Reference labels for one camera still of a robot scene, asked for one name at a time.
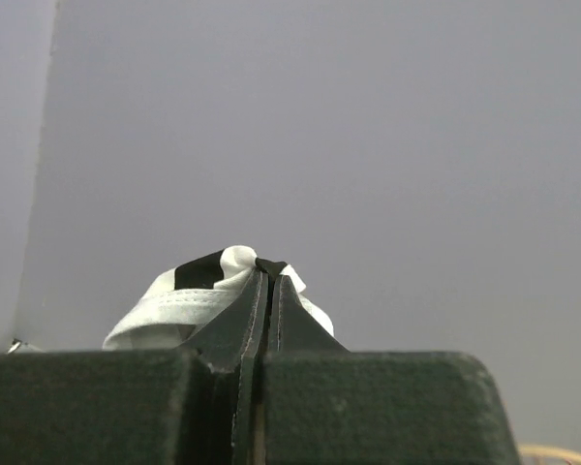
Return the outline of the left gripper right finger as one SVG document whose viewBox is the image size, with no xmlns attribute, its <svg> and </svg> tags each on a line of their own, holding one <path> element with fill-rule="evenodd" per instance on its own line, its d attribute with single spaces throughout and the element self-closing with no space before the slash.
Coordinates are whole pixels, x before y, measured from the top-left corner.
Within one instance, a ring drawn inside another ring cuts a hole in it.
<svg viewBox="0 0 581 465">
<path fill-rule="evenodd" d="M 497 384 L 460 352 L 352 352 L 276 280 L 263 367 L 270 464 L 517 464 Z"/>
</svg>

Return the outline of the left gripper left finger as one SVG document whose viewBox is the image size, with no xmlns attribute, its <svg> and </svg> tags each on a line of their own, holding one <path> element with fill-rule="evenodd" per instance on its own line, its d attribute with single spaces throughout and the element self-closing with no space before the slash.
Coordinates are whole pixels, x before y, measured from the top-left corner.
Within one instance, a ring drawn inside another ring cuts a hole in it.
<svg viewBox="0 0 581 465">
<path fill-rule="evenodd" d="M 267 278 L 175 349 L 0 356 L 0 464 L 261 464 Z"/>
</svg>

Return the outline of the black white striped shirt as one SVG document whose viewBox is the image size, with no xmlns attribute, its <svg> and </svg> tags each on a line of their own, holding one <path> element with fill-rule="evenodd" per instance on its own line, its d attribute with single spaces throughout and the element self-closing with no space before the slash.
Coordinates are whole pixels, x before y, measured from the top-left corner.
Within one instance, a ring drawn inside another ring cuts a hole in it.
<svg viewBox="0 0 581 465">
<path fill-rule="evenodd" d="M 290 279 L 304 313 L 327 350 L 344 347 L 329 316 L 303 295 L 306 285 L 286 262 L 272 262 L 246 245 L 232 245 L 161 273 L 106 336 L 106 351 L 170 349 L 192 338 L 241 295 L 254 272 L 266 276 L 271 298 L 276 278 Z"/>
</svg>

